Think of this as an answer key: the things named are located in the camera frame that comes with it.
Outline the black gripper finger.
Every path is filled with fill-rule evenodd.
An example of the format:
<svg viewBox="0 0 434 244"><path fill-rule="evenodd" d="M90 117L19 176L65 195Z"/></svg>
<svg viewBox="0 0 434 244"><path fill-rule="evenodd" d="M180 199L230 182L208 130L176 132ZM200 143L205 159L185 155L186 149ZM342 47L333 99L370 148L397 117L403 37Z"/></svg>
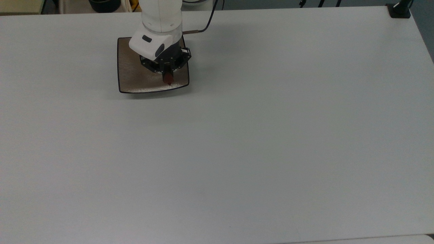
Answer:
<svg viewBox="0 0 434 244"><path fill-rule="evenodd" d="M189 48L180 48L179 51L172 57L172 70L183 68L191 58Z"/></svg>
<svg viewBox="0 0 434 244"><path fill-rule="evenodd" d="M164 73L165 72L165 60L162 58L157 58L156 60L150 60L146 57L140 56L140 63L145 68L153 73Z"/></svg>

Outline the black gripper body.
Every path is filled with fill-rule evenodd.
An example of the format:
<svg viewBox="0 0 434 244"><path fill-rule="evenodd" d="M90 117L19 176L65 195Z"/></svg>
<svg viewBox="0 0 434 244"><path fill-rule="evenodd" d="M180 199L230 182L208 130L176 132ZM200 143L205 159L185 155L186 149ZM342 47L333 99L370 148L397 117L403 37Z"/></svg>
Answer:
<svg viewBox="0 0 434 244"><path fill-rule="evenodd" d="M157 58L162 58L165 60L165 65L169 65L169 68L172 70L172 57L179 51L180 48L186 48L184 37L181 37L177 43L166 47L164 44L161 44L156 52L155 52L155 60Z"/></svg>

